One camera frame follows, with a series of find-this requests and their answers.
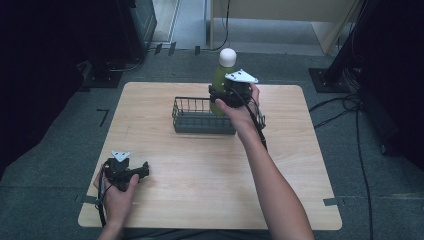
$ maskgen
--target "green bottle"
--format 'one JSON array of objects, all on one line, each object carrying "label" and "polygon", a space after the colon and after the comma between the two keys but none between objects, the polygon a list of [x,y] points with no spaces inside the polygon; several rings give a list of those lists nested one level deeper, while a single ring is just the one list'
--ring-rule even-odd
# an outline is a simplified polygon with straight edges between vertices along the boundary
[{"label": "green bottle", "polygon": [[[225,78],[225,74],[235,72],[237,54],[231,48],[225,48],[219,54],[219,65],[216,69],[215,76],[213,78],[212,87],[218,92],[225,92],[224,85],[230,81]],[[215,103],[210,103],[211,111],[217,116],[224,116],[225,113],[219,109]]]}]

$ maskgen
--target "person's left hand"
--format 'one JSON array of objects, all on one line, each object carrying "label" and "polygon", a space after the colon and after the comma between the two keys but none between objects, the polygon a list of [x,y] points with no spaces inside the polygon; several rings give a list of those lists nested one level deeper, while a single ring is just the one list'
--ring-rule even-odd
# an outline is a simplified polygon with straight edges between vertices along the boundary
[{"label": "person's left hand", "polygon": [[[99,175],[100,174],[97,174],[93,182],[97,189],[99,188]],[[124,227],[132,208],[138,180],[138,174],[134,174],[128,184],[127,191],[121,192],[117,187],[111,186],[111,183],[104,178],[105,189],[109,189],[106,191],[106,195],[103,198],[103,204],[107,215],[106,226],[117,229],[122,229]]]}]

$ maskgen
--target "table top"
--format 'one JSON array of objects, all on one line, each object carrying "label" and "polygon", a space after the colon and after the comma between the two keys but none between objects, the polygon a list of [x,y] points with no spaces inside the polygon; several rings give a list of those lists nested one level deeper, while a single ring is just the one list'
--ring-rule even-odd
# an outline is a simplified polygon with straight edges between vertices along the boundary
[{"label": "table top", "polygon": [[[302,89],[257,85],[266,116],[268,151],[305,207],[312,229],[342,226]],[[267,229],[249,163],[237,135],[176,133],[175,97],[209,97],[208,84],[128,83],[122,92],[92,181],[111,152],[131,152],[130,168],[145,161],[127,227]],[[88,196],[97,196],[91,184]],[[78,222],[101,226],[94,205],[83,204]]]}]

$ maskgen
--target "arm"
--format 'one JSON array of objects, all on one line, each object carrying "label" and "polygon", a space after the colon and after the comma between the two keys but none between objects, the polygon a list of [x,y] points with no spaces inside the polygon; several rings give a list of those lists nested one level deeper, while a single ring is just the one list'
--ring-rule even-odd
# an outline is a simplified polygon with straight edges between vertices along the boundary
[{"label": "arm", "polygon": [[[259,90],[251,84],[252,97],[259,103]],[[314,239],[305,210],[296,193],[264,148],[245,107],[233,109],[222,100],[215,102],[237,130],[246,150],[259,203],[273,239]],[[252,111],[254,104],[249,104]]]},{"label": "arm", "polygon": [[[128,215],[131,212],[138,180],[138,174],[134,174],[128,184],[127,191],[121,192],[115,186],[111,186],[110,182],[106,178],[104,179],[106,189],[110,188],[106,191],[106,195],[103,200],[106,209],[107,221],[98,238],[99,240],[116,240],[123,238],[122,231]],[[98,182],[99,175],[97,175],[97,178],[93,183],[96,188],[99,187]]]}]

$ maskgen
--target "metal basket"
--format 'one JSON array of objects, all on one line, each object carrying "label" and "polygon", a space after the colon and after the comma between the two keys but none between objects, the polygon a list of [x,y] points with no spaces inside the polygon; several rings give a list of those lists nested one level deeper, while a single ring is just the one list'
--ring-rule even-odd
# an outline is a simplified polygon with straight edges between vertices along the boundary
[{"label": "metal basket", "polygon": [[212,133],[234,135],[228,116],[216,116],[209,108],[209,98],[175,97],[172,118],[177,133]]}]

